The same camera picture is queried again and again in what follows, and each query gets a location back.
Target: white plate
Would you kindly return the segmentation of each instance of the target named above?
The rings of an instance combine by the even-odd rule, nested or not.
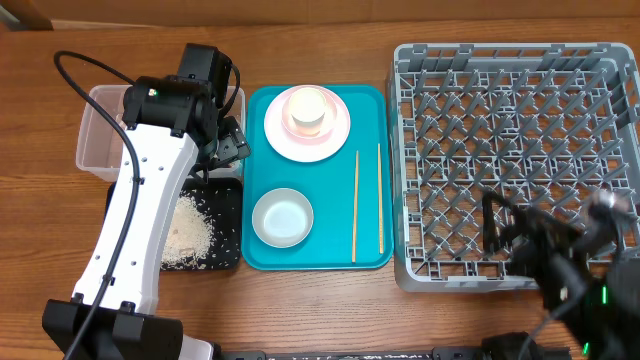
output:
[[[282,111],[287,99],[300,87],[312,87],[322,91],[336,106],[334,128],[318,139],[301,139],[289,133],[282,123]],[[294,86],[283,91],[271,102],[264,119],[264,132],[269,144],[280,155],[297,162],[315,162],[335,154],[347,141],[351,119],[347,105],[334,92],[315,85]]]
[[[297,245],[311,231],[313,209],[307,198],[293,189],[264,194],[253,208],[253,230],[265,244],[277,248]]]

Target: black tray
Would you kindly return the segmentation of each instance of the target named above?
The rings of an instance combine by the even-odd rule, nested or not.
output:
[[[115,183],[107,192],[107,206],[111,201]],[[224,270],[235,267],[240,261],[240,239],[242,238],[242,183],[232,178],[212,178],[208,184],[187,179],[180,196],[188,195],[196,201],[199,212],[214,221],[214,241],[207,256],[193,262],[187,257],[185,263],[161,264],[165,271],[180,270]]]

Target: small bowl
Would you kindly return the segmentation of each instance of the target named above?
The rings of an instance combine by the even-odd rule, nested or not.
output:
[[[264,194],[253,208],[253,230],[265,244],[288,248],[304,240],[313,226],[313,209],[307,198],[293,189]]]
[[[327,108],[327,99],[322,91],[302,87],[291,94],[286,106],[302,135],[313,136],[320,132]]]

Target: cable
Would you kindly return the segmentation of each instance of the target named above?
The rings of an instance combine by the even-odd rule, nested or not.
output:
[[[238,89],[240,89],[240,70],[238,70],[238,68],[233,64],[231,64],[231,68],[233,69],[233,73],[236,76],[236,88],[233,89],[233,94],[231,94],[229,101],[227,101],[227,103],[224,104],[224,106],[220,109],[220,112],[218,113],[218,119],[222,119],[223,117],[225,117],[225,115],[227,115],[229,110],[231,110],[231,107],[233,106],[233,102],[236,101],[236,95],[238,95]]]
[[[518,353],[518,360],[523,359],[524,353],[527,351],[527,348],[529,347],[529,345],[531,345],[533,339],[538,336],[538,334],[542,331],[542,329],[544,329],[545,326],[547,326],[551,321],[562,317],[569,310],[573,309],[574,306],[578,305],[580,299],[581,297],[571,298],[571,300],[565,302],[564,304],[558,306],[555,310],[553,310],[549,314],[549,316],[547,316],[522,343],[522,347],[520,348],[520,352]]]
[[[129,200],[129,208],[127,209],[127,214],[125,215],[124,222],[122,224],[122,230],[120,231],[120,236],[118,237],[118,241],[116,242],[116,246],[113,250],[113,254],[111,255],[111,260],[109,261],[109,265],[107,266],[106,273],[102,276],[102,284],[100,285],[100,289],[96,294],[96,298],[93,300],[93,304],[91,305],[91,309],[87,314],[87,317],[82,322],[76,337],[73,339],[73,342],[67,349],[67,352],[64,356],[64,360],[70,360],[73,358],[74,353],[77,351],[82,338],[87,333],[89,326],[91,324],[91,320],[96,314],[102,299],[104,298],[104,294],[107,292],[107,288],[109,284],[111,284],[111,279],[113,278],[113,272],[116,268],[116,264],[118,262],[118,257],[120,256],[120,252],[122,251],[122,247],[124,246],[124,240],[127,237],[127,233],[129,232],[129,227],[131,226],[131,220],[133,218],[133,212],[136,208],[136,202],[138,200],[138,190],[140,188],[140,165],[138,163],[138,155],[136,154],[135,149],[133,148],[133,144],[129,140],[127,134],[120,128],[118,123],[109,115],[108,112],[104,110],[100,104],[98,104],[95,100],[93,100],[75,81],[69,76],[67,71],[62,67],[60,63],[60,58],[63,56],[69,56],[76,59],[84,60],[88,63],[96,65],[113,75],[119,77],[120,79],[128,82],[129,84],[134,84],[134,81],[128,78],[127,76],[121,74],[115,69],[107,66],[100,61],[94,60],[90,57],[74,53],[71,51],[58,51],[53,56],[53,63],[56,65],[58,72],[62,75],[62,78],[75,90],[80,97],[82,97],[89,105],[91,105],[102,117],[111,125],[111,127],[118,133],[120,138],[122,138],[122,142],[124,143],[127,151],[129,152],[129,156],[131,157],[131,164],[133,165],[133,181],[132,181],[132,189],[131,189],[131,199]]]

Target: metal grid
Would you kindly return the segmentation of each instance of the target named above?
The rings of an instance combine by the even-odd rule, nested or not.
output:
[[[403,49],[409,51],[405,59]],[[391,108],[398,115],[391,120],[402,144],[394,149],[402,179],[394,193],[403,202],[397,255],[406,265],[396,271],[412,272],[404,278],[413,282],[399,280],[401,286],[535,286],[505,272],[510,249],[484,253],[485,190],[580,228],[582,206],[596,189],[637,203],[630,183],[638,180],[637,139],[625,126],[637,121],[635,62],[626,60],[620,72],[616,62],[605,61],[610,54],[603,49],[611,45],[418,44],[396,50]],[[495,210],[499,227],[510,223],[507,210]],[[626,256],[638,256],[638,239],[636,224],[625,235]],[[600,271],[614,250],[612,244],[590,260],[593,270]]]

